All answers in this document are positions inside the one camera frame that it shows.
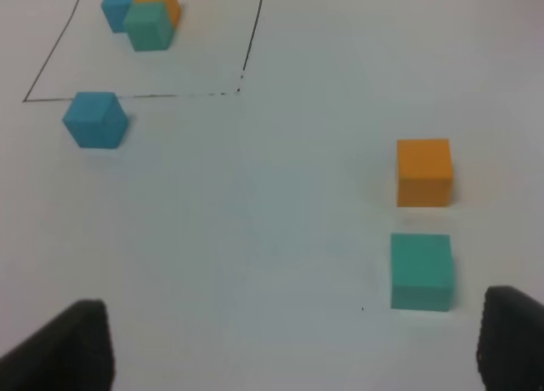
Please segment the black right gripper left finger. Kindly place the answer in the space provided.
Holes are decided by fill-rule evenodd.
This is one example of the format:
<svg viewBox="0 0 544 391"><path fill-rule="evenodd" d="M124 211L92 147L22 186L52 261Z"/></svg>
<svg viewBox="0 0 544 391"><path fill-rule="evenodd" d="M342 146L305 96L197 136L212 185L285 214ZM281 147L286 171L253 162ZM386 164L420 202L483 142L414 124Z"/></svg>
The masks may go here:
<svg viewBox="0 0 544 391"><path fill-rule="evenodd" d="M111 390L115 355L104 301L82 299L1 357L2 390Z"/></svg>

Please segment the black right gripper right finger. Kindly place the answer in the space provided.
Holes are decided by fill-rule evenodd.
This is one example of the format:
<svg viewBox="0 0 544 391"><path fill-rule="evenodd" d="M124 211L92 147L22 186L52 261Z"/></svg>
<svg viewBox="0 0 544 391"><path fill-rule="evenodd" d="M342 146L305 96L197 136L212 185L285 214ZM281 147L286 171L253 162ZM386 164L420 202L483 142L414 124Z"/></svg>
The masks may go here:
<svg viewBox="0 0 544 391"><path fill-rule="evenodd" d="M512 286L491 286L476 350L486 390L543 389L543 304Z"/></svg>

